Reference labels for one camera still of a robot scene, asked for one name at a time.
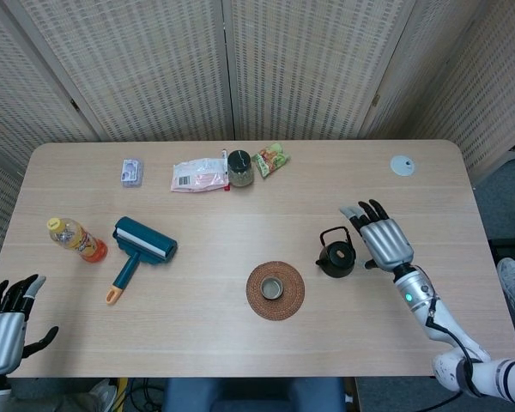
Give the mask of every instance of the robotic hand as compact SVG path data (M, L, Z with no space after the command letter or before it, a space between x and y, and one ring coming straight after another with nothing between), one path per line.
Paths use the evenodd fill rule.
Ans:
M54 326L39 342L23 346L28 316L44 282L45 276L32 275L12 285L6 294L3 292L8 281L0 283L0 410L10 395L6 375L17 369L21 359L47 347L58 333L59 328Z
M414 250L401 228L378 202L369 202L359 202L366 213L359 208L340 211L351 221L372 255L365 267L393 272L395 286L427 336L454 348L434 358L437 380L450 391L463 391L474 397L501 397L515 403L515 361L491 360L465 333L426 273L412 266Z

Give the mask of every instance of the snack bag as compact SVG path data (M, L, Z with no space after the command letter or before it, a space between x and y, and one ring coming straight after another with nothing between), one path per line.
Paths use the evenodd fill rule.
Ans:
M259 169L262 177L266 178L276 169L282 167L290 159L290 155L284 153L280 143L273 143L261 149L251 159L256 162L257 169Z
M225 159L196 159L173 167L171 191L212 191L229 184Z

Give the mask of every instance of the orange handle tip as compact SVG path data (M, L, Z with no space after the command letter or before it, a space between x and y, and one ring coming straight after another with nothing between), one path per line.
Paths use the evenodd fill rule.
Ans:
M117 288L116 286L111 286L105 298L105 302L107 303L107 305L114 305L115 303L117 303L117 300L120 298L120 295L122 295L123 292L123 289Z

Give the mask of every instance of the green snack package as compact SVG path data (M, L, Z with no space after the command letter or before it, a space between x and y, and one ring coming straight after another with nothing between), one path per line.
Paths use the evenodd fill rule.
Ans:
M280 143L273 143L266 148L262 148L259 153L253 155L251 159L256 162L262 177L266 178L276 169L284 165L290 159L290 155L284 153Z

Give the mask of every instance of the small metal cup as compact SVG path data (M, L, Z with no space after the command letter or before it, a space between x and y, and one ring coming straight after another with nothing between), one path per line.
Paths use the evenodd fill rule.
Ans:
M269 276L261 281L261 294L267 300L275 300L282 296L282 282L278 277Z

